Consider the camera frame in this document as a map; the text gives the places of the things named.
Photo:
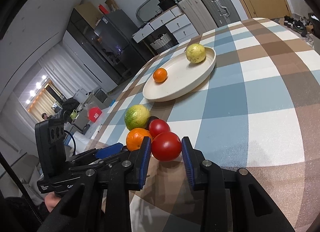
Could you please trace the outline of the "left hand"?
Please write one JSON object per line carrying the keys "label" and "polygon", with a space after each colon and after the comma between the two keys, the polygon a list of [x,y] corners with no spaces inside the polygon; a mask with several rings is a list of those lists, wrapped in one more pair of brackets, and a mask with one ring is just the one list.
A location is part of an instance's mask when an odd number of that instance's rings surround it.
{"label": "left hand", "polygon": [[52,212],[52,210],[56,207],[56,205],[60,202],[61,197],[56,196],[54,192],[48,193],[44,198],[44,203],[47,207],[47,210],[49,212]]}

